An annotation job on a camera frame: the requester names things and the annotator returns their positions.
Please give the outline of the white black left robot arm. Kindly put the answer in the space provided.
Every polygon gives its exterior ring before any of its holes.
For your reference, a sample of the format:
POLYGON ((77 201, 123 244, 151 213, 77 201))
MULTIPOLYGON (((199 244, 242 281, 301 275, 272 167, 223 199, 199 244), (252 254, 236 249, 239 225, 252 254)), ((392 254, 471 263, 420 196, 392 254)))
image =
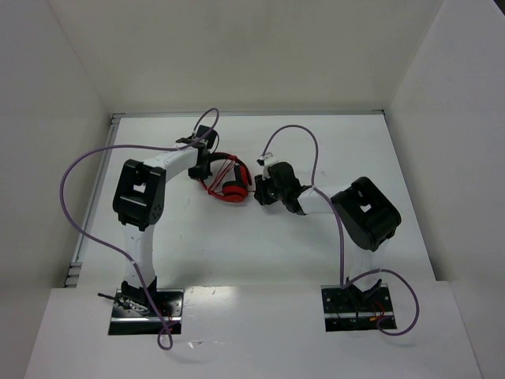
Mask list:
POLYGON ((166 184, 183 171, 198 177, 210 170, 210 152, 202 144, 164 152, 152 159, 124 162, 113 199, 125 239, 130 266, 122 281, 122 296, 141 314, 150 314, 159 304, 157 276, 153 265, 156 223, 165 205, 166 184))

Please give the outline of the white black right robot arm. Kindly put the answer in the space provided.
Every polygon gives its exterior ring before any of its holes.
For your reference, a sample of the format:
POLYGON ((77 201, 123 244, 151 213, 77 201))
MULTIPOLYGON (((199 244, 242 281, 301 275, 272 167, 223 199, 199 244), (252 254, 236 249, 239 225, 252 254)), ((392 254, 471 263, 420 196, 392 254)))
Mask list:
POLYGON ((263 172, 254 177, 254 198, 260 205, 280 202, 288 212, 300 216, 328 213, 336 216, 339 242, 343 235, 362 251, 375 253, 402 222, 398 209, 367 177, 360 177, 339 191, 303 186, 293 167, 277 159, 262 156, 258 164, 263 172))

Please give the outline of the red black headphones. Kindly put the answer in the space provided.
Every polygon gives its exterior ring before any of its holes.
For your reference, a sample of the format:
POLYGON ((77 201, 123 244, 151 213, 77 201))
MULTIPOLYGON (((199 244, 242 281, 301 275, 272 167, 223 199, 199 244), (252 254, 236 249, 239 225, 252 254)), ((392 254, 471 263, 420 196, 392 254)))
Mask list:
POLYGON ((212 153, 211 163, 222 161, 216 176, 208 185, 199 180, 202 188, 208 195, 227 202, 241 203, 249 195, 249 187, 252 185, 252 176, 248 167, 238 157, 226 152, 212 153))

